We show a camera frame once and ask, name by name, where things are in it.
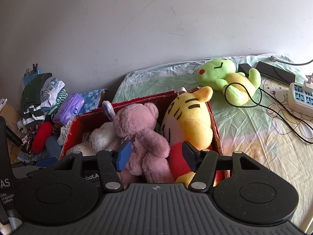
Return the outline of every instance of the tiger ear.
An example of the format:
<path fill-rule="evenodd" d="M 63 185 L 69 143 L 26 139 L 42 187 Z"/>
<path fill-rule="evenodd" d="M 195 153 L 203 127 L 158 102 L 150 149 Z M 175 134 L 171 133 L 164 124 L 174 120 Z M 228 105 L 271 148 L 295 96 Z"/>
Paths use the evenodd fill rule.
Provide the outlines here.
<path fill-rule="evenodd" d="M 213 90 L 209 86 L 205 86 L 198 91 L 195 91 L 194 96 L 199 100 L 199 102 L 206 102 L 212 98 Z"/>

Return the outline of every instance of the red cushion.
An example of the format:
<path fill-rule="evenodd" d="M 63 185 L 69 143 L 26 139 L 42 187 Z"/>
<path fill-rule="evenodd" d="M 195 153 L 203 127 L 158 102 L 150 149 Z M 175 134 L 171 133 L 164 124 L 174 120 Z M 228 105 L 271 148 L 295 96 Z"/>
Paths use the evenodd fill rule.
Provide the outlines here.
<path fill-rule="evenodd" d="M 47 138 L 49 138 L 51 135 L 52 135 L 52 123 L 43 122 L 40 128 L 38 129 L 38 132 L 36 133 L 34 141 L 32 142 L 32 151 L 35 154 L 39 154 L 41 151 L 43 151 L 45 147 L 45 142 Z"/>

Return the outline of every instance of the bed sheet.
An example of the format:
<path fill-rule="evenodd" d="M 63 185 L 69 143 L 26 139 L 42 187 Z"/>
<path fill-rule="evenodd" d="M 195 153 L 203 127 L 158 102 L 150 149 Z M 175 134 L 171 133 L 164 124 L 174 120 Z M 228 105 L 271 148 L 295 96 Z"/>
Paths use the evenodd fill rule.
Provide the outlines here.
<path fill-rule="evenodd" d="M 305 76 L 296 66 L 271 62 L 269 58 L 271 55 L 292 62 L 285 55 L 272 53 L 259 56 L 228 57 L 228 59 L 231 59 L 236 66 L 240 63 L 247 63 L 255 67 L 259 61 L 266 62 L 294 73 L 296 82 L 303 83 Z M 121 83 L 113 102 L 176 90 L 180 87 L 193 89 L 198 86 L 198 83 L 194 81 L 192 73 L 198 66 L 209 60 L 164 64 L 129 73 Z M 288 86 L 262 76 L 260 88 L 274 95 L 294 115 L 313 126 L 313 118 L 294 112 L 289 108 Z M 259 91 L 253 98 L 259 100 Z M 264 94 L 262 104 L 279 112 L 295 131 L 313 141 L 312 131 L 305 124 L 291 117 L 280 104 Z M 299 205 L 292 222 L 301 230 L 306 231 L 313 216 L 311 211 L 313 204 L 313 145 L 298 138 L 275 113 L 268 109 L 231 107 L 226 102 L 223 93 L 219 91 L 214 91 L 210 106 L 218 126 L 225 155 L 231 155 L 235 150 L 243 151 L 297 189 Z"/>

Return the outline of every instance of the white wall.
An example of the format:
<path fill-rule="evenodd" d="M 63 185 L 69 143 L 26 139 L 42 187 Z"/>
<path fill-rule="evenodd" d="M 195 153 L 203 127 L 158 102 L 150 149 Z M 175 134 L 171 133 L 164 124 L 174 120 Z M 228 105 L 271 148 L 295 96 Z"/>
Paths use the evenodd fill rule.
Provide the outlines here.
<path fill-rule="evenodd" d="M 36 62 L 69 92 L 115 91 L 133 70 L 264 52 L 313 58 L 313 0 L 0 0 L 0 97 L 15 107 Z"/>

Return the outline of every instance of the plush toy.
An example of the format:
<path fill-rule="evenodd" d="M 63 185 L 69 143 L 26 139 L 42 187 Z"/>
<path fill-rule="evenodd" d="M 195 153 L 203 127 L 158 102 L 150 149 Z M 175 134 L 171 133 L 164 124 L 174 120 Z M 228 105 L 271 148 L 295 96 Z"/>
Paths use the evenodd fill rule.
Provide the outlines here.
<path fill-rule="evenodd" d="M 70 153 L 72 153 L 74 151 L 81 151 L 83 153 L 83 156 L 96 155 L 96 153 L 97 153 L 91 147 L 90 142 L 83 142 L 83 143 L 75 145 L 74 147 L 72 147 L 66 151 L 66 155 L 69 155 Z"/>
<path fill-rule="evenodd" d="M 119 110 L 113 119 L 115 133 L 131 140 L 133 150 L 119 175 L 124 186 L 144 175 L 148 183 L 173 183 L 166 158 L 170 147 L 166 139 L 154 131 L 159 111 L 153 103 L 131 104 Z"/>
<path fill-rule="evenodd" d="M 104 123 L 100 128 L 95 129 L 89 136 L 89 142 L 77 144 L 68 151 L 66 155 L 73 151 L 81 151 L 83 156 L 96 155 L 97 152 L 104 149 L 116 149 L 121 140 L 116 135 L 113 123 Z"/>
<path fill-rule="evenodd" d="M 203 86 L 210 86 L 214 90 L 225 91 L 228 84 L 238 82 L 244 85 L 253 97 L 261 84 L 261 75 L 255 68 L 249 70 L 249 79 L 242 72 L 236 73 L 236 65 L 226 58 L 216 58 L 197 68 L 194 72 L 195 80 Z M 246 90 L 237 84 L 229 86 L 226 91 L 227 100 L 236 106 L 249 101 Z"/>
<path fill-rule="evenodd" d="M 206 86 L 194 93 L 178 95 L 168 107 L 161 125 L 160 133 L 171 147 L 168 163 L 174 179 L 184 183 L 186 187 L 194 173 L 190 171 L 182 155 L 182 143 L 189 141 L 198 150 L 210 146 L 213 131 L 206 102 L 212 94 L 212 88 Z"/>
<path fill-rule="evenodd" d="M 159 111 L 153 103 L 131 104 L 114 113 L 110 103 L 102 105 L 113 122 L 95 129 L 89 142 L 78 144 L 66 154 L 81 151 L 83 156 L 96 155 L 103 149 L 117 149 L 123 140 L 132 142 L 132 154 L 126 168 L 118 173 L 124 187 L 138 182 L 144 175 L 148 183 L 173 183 L 173 175 L 166 158 L 170 147 L 166 138 L 154 131 Z"/>

